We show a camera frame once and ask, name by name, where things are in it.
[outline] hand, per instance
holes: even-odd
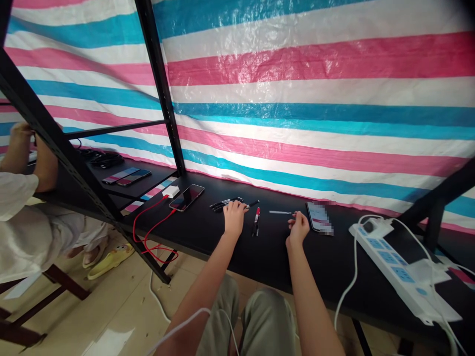
[[[22,121],[13,125],[10,133],[12,136],[30,139],[30,137],[34,134],[34,131],[27,122]]]
[[[308,225],[308,220],[305,215],[300,211],[292,214],[295,219],[290,219],[288,221],[288,228],[290,229],[290,236],[285,241],[287,247],[292,246],[302,246],[303,240],[310,231],[310,226]]]
[[[223,208],[224,212],[224,234],[229,237],[233,237],[236,240],[239,238],[242,232],[242,225],[244,224],[244,214],[249,209],[245,209],[246,204],[240,201],[229,202]]]

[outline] smartphone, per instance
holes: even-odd
[[[114,184],[116,181],[118,181],[119,179],[122,179],[126,176],[129,176],[131,175],[132,173],[135,173],[137,171],[140,171],[139,168],[135,168],[135,167],[131,167],[131,168],[127,168],[126,170],[124,171],[121,171],[121,172],[118,172],[116,174],[114,174],[113,176],[110,176],[110,177],[107,177],[107,178],[104,178],[102,180],[102,183],[105,183],[105,184]]]
[[[132,173],[130,176],[127,176],[125,178],[122,178],[121,180],[118,180],[117,184],[121,185],[121,186],[129,186],[132,183],[134,183],[134,182],[136,182],[136,181],[138,181],[142,178],[145,178],[146,176],[149,176],[151,174],[152,174],[151,171],[138,170],[135,173]]]
[[[312,229],[326,235],[333,235],[333,226],[322,204],[318,202],[307,202],[307,210]]]
[[[192,202],[195,201],[197,197],[204,192],[204,188],[192,184],[190,185],[183,193],[181,193],[174,201],[172,201],[169,205],[170,208],[176,209],[179,212],[184,212],[187,207],[190,206]]]

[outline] sleeve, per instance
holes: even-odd
[[[0,173],[0,221],[14,217],[35,193],[38,187],[36,175]]]

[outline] white clothing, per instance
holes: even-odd
[[[47,270],[62,253],[93,250],[107,238],[107,224],[49,204],[26,206],[36,175],[0,172],[0,283]]]

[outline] foot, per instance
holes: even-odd
[[[66,257],[67,258],[76,257],[82,250],[84,250],[84,246],[75,247],[66,254]]]
[[[97,257],[97,255],[99,254],[99,251],[100,251],[100,247],[97,246],[95,249],[93,249],[92,251],[87,251],[84,253],[84,259],[83,259],[83,263],[85,265],[88,265],[90,264],[92,261],[95,260],[95,258]]]

